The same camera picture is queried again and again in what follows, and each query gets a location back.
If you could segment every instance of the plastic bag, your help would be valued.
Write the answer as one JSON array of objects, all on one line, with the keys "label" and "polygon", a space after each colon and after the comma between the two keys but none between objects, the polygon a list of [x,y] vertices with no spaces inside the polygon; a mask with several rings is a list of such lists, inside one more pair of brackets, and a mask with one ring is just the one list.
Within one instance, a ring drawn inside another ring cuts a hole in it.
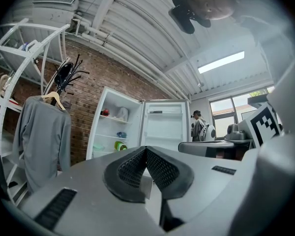
[{"label": "plastic bag", "polygon": [[117,118],[123,121],[128,121],[128,110],[126,108],[120,108]]}]

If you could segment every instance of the wooden hanger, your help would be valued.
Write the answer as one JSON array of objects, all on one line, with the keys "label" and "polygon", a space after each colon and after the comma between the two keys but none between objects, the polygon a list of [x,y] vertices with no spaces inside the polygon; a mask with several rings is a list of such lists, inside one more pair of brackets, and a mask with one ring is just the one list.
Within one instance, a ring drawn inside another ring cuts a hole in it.
[{"label": "wooden hanger", "polygon": [[65,110],[65,108],[63,107],[63,105],[61,104],[60,102],[60,99],[59,99],[59,94],[57,92],[50,92],[49,94],[47,95],[42,95],[41,96],[43,99],[44,98],[55,98],[55,100],[57,101],[57,103],[59,104],[59,106],[61,107],[62,110]]}]

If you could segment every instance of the refrigerator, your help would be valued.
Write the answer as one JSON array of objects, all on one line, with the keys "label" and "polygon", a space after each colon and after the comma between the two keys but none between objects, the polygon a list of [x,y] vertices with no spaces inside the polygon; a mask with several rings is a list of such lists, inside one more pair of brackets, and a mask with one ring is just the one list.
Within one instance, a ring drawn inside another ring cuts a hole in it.
[{"label": "refrigerator", "polygon": [[[120,108],[128,111],[128,118],[116,118]],[[101,115],[104,109],[109,115]],[[178,151],[181,142],[190,141],[189,102],[187,100],[138,101],[105,87],[92,123],[86,160],[118,153],[115,142],[127,148],[159,146]],[[124,132],[126,137],[118,137]]]}]

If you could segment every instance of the metal rack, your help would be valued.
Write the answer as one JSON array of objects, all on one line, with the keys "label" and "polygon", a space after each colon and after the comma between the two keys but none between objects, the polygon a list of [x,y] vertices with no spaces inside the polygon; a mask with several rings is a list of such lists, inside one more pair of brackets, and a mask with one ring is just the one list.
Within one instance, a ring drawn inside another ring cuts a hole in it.
[{"label": "metal rack", "polygon": [[[23,77],[39,84],[42,95],[44,92],[48,93],[52,81],[47,83],[44,79],[46,60],[62,64],[69,60],[65,52],[65,30],[68,29],[70,25],[56,28],[29,24],[27,22],[28,19],[23,19],[18,23],[0,25],[0,67],[14,73],[4,98],[0,97],[0,156],[4,158],[8,158],[9,151],[2,151],[2,148],[5,148],[4,139],[2,139],[3,121],[6,108],[11,108],[9,99],[17,81],[20,77]],[[38,56],[42,57],[41,71],[39,71],[35,63]],[[15,164],[11,166],[12,169],[8,171],[6,176],[7,184],[15,178],[14,174],[19,169]],[[22,181],[20,186],[16,186],[14,189],[20,191],[23,186],[24,182]],[[10,199],[15,205],[20,203],[26,193],[27,189],[21,193],[17,200],[13,200],[16,193],[12,192],[11,188],[8,188]]]}]

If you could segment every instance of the fluorescent light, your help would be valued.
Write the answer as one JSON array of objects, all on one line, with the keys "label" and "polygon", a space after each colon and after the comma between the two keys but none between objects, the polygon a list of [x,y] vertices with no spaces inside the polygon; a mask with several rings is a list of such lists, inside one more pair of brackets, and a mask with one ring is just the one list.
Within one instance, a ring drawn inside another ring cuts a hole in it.
[{"label": "fluorescent light", "polygon": [[212,69],[215,69],[217,67],[232,63],[232,62],[240,60],[240,59],[243,59],[244,57],[245,57],[245,52],[240,52],[240,53],[237,53],[234,55],[230,55],[226,58],[219,59],[219,60],[214,61],[210,64],[201,66],[198,68],[198,70],[199,70],[199,73],[204,73],[204,72],[210,71]]}]

